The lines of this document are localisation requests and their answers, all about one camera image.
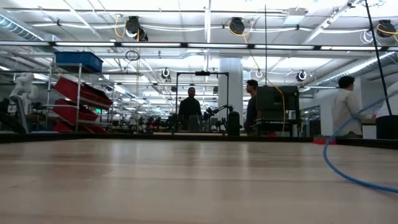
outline white pillar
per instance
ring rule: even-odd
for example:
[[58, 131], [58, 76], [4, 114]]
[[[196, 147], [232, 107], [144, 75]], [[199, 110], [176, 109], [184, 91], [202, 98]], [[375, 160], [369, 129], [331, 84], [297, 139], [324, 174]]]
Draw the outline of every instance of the white pillar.
[[[240, 58], [221, 58], [219, 72], [229, 72], [229, 104], [240, 114], [243, 124], [243, 67]], [[226, 104], [227, 77], [218, 75], [218, 107]], [[218, 113], [218, 119], [226, 118], [226, 109]]]

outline blue cable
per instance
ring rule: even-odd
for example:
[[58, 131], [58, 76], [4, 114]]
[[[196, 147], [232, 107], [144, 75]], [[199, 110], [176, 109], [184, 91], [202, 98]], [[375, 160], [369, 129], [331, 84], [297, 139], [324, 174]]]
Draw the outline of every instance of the blue cable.
[[362, 186], [364, 186], [364, 187], [369, 187], [369, 188], [376, 189], [376, 190], [385, 190], [385, 191], [387, 191], [387, 192], [392, 192], [392, 193], [397, 193], [397, 194], [398, 194], [398, 189], [396, 189], [396, 188], [393, 188], [393, 187], [386, 187], [386, 186], [377, 185], [377, 184], [372, 184], [372, 183], [369, 183], [369, 182], [366, 182], [366, 181], [363, 181], [363, 180], [359, 180], [359, 179], [357, 179], [357, 178], [350, 177], [350, 176], [346, 175], [345, 173], [343, 173], [342, 171], [340, 171], [339, 169], [337, 169], [337, 168], [329, 161], [329, 158], [328, 158], [328, 155], [327, 155], [328, 146], [329, 146], [329, 144], [331, 143], [331, 141], [334, 140], [335, 135], [336, 135], [337, 133], [339, 133], [345, 126], [347, 126], [348, 123], [350, 123], [350, 122], [352, 122], [353, 120], [355, 120], [357, 115], [359, 115], [359, 114], [361, 114], [363, 111], [366, 111], [366, 110], [372, 108], [373, 106], [376, 106], [377, 104], [383, 102], [384, 100], [386, 100], [386, 98], [390, 98], [390, 97], [392, 97], [392, 96], [394, 96], [394, 95], [396, 95], [396, 94], [398, 94], [398, 91], [395, 91], [395, 92], [393, 92], [391, 95], [388, 95], [388, 96], [386, 96], [386, 97], [384, 97], [384, 98], [381, 98], [380, 100], [377, 100], [375, 103], [373, 103], [373, 104], [371, 104], [371, 105], [369, 105], [369, 106], [363, 108], [362, 110], [360, 110], [360, 111], [358, 112], [358, 114], [356, 114], [354, 117], [352, 117], [351, 119], [349, 119], [348, 121], [346, 121], [346, 122], [342, 125], [342, 127], [339, 128], [337, 131], [335, 131], [335, 132], [331, 135], [331, 137], [327, 140], [327, 142], [326, 142], [326, 144], [325, 144], [325, 147], [323, 148], [323, 158], [324, 158], [325, 162], [328, 164], [328, 166], [329, 166], [331, 169], [333, 169], [333, 171], [335, 171], [338, 175], [344, 177], [345, 179], [347, 179], [347, 180], [349, 180], [349, 181], [352, 181], [352, 182], [354, 182], [354, 183], [356, 183], [356, 184], [359, 184], [359, 185], [362, 185]]

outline computer monitor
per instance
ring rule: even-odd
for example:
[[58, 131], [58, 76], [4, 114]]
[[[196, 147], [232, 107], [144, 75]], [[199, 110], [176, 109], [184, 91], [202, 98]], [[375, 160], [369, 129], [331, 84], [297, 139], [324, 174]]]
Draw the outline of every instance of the computer monitor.
[[[296, 86], [280, 86], [285, 99], [285, 111], [299, 111], [299, 89]], [[259, 86], [256, 94], [256, 108], [262, 117], [283, 119], [284, 105], [280, 91], [273, 86]]]

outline blue bin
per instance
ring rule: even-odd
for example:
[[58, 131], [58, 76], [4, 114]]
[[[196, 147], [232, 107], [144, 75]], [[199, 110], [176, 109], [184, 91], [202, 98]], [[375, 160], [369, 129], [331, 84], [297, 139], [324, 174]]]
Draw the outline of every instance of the blue bin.
[[55, 63], [68, 72], [78, 73], [82, 64], [83, 73], [100, 73], [103, 61], [91, 52], [56, 52]]

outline white robot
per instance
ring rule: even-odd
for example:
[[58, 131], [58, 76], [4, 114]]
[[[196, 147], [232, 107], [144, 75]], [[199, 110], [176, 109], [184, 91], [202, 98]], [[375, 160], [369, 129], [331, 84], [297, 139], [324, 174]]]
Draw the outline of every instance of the white robot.
[[36, 99], [39, 94], [37, 87], [32, 84], [34, 78], [33, 73], [22, 73], [16, 78], [16, 85], [10, 94], [10, 100], [17, 105], [19, 122], [26, 130], [26, 133], [28, 133], [29, 130], [27, 128], [25, 115], [30, 113], [32, 100]]

